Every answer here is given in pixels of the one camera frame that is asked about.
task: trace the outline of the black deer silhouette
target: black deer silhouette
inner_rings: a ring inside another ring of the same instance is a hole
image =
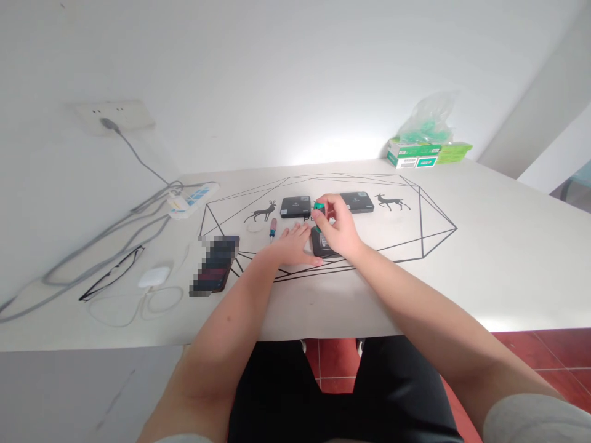
[[[384,203],[386,203],[386,206],[388,207],[388,209],[392,210],[392,208],[390,207],[390,205],[388,203],[396,203],[398,206],[400,206],[400,210],[402,210],[402,205],[404,205],[408,209],[410,209],[410,206],[408,206],[406,203],[402,203],[402,199],[384,199],[384,198],[382,198],[383,195],[384,194],[378,194],[376,196],[378,201],[380,202],[380,206],[384,206]]]
[[[265,214],[265,221],[269,220],[269,215],[275,210],[275,206],[277,206],[275,204],[275,200],[273,200],[273,201],[269,200],[269,203],[271,204],[271,206],[269,206],[267,209],[263,209],[260,211],[254,211],[252,213],[252,215],[249,215],[248,217],[246,217],[246,219],[248,220],[249,218],[254,217],[254,221],[256,222],[257,215]]]

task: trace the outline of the left hand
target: left hand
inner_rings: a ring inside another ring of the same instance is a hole
[[[293,229],[285,228],[278,241],[267,247],[276,254],[282,265],[313,265],[324,263],[320,257],[314,257],[304,252],[304,246],[310,238],[310,225],[296,223]]]

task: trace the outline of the screwdriver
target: screwdriver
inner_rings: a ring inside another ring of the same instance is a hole
[[[269,237],[271,237],[271,241],[269,244],[273,243],[273,238],[275,237],[275,230],[277,229],[277,219],[274,218],[271,220],[271,232],[269,233]]]

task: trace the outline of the red tile floor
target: red tile floor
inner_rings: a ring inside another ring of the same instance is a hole
[[[546,379],[567,401],[591,413],[591,328],[493,334]],[[360,358],[354,338],[306,340],[306,356],[324,393],[350,393]],[[466,443],[482,440],[445,383],[458,430]]]

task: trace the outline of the wall outlet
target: wall outlet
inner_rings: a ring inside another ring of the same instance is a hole
[[[112,132],[100,123],[101,118],[114,121],[122,131],[156,124],[141,100],[83,103],[74,107],[78,115],[82,117],[84,128],[91,135],[106,135]]]

